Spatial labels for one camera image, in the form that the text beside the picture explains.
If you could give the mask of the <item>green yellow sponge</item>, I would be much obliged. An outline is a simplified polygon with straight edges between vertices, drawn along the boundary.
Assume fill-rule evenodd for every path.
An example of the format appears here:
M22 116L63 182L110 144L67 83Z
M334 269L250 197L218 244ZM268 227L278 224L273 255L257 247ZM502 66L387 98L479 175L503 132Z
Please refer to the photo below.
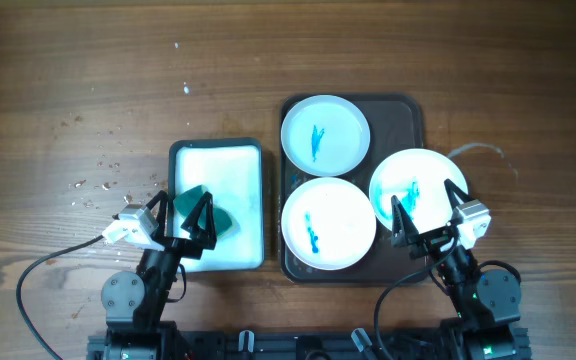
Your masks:
M193 208L207 191L208 188L205 185L198 185L183 192L174 199L173 206L176 215L179 217L179 224L182 224L186 220ZM213 219L218 240L224 238L235 230L235 221L232 216L216 204L213 205Z

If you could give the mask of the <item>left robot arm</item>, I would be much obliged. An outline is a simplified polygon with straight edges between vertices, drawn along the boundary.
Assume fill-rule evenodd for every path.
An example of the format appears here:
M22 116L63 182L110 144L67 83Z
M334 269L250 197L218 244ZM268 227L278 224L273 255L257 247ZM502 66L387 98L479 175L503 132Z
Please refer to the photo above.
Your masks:
M102 288L106 323L112 331L155 331L165 306L178 301L169 293L177 276L185 274L181 260L199 259L216 246L211 193L199 198L182 223L181 228L189 233L187 238L165 234L168 207L168 193L161 191L143 206L127 205L102 232L109 243L124 240L143 250L135 271L111 276Z

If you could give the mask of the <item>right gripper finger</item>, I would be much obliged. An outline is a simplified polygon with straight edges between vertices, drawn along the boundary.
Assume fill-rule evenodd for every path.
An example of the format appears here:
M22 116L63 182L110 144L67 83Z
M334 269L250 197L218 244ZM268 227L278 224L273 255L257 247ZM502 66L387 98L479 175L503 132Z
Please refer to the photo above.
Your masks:
M418 230L396 195L391 197L392 205L392 236L393 247L407 247L416 242Z
M470 202L470 196L457 186L451 179L444 181L444 188L452 208L451 221L454 223L463 222L463 206Z

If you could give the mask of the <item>white plate blue smear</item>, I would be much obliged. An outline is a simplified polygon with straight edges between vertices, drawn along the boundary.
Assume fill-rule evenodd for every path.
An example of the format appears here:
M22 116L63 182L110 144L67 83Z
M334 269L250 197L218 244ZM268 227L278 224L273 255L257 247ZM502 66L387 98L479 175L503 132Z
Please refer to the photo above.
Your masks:
M396 196L419 233L444 225L452 215L444 181L468 193L461 170L444 155L427 149L398 151L373 172L369 199L378 221L392 229L391 197Z

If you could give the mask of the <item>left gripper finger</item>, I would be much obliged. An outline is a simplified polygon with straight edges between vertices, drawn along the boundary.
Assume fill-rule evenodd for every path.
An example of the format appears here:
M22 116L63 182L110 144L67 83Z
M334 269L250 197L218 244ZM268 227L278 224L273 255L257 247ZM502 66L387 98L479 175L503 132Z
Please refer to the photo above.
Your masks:
M165 236L168 203L168 193L164 190L160 190L151 200L146 203L146 207L150 211L157 209L157 214L155 217L157 222L157 230L154 233L154 238L162 238Z
M182 223L181 229L189 234L189 239L198 242L204 249L213 250L217 242L217 232L213 219L213 196L206 192L190 215Z

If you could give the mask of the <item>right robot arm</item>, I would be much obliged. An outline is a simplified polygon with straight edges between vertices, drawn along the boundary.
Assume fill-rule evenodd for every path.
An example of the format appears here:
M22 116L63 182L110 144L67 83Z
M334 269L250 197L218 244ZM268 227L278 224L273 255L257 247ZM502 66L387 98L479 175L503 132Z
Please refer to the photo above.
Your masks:
M410 353L421 359L530 359L528 331L514 325L520 320L519 271L498 260L480 263L472 254L490 225L489 209L449 179L444 188L452 214L445 225L424 233L399 198L391 197L391 243L407 247L413 259L432 259L423 271L457 313L434 331L408 336Z

